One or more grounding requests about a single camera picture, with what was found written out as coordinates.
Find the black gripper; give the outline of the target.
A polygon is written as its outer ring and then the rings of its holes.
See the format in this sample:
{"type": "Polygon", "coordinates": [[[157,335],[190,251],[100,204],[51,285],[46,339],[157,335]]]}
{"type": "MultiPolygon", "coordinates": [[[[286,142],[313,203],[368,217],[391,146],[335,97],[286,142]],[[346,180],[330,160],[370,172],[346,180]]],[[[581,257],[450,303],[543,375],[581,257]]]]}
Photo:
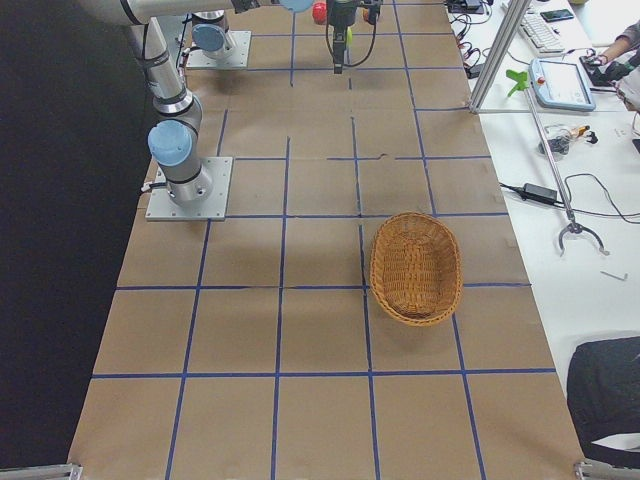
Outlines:
{"type": "Polygon", "coordinates": [[[358,0],[327,0],[327,23],[332,26],[333,72],[342,74],[347,49],[348,27],[355,23],[358,0]]]}

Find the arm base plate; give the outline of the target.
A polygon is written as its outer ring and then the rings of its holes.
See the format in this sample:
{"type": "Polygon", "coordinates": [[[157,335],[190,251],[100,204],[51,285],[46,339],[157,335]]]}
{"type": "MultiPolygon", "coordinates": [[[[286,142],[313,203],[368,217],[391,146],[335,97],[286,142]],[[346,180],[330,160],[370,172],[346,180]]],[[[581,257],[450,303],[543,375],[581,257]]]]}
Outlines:
{"type": "Polygon", "coordinates": [[[198,25],[192,30],[192,45],[186,55],[191,70],[240,70],[249,63],[252,33],[224,31],[198,25]]]}
{"type": "Polygon", "coordinates": [[[169,182],[157,167],[149,190],[148,221],[224,221],[232,178],[233,157],[201,158],[199,175],[188,183],[169,182]]]}

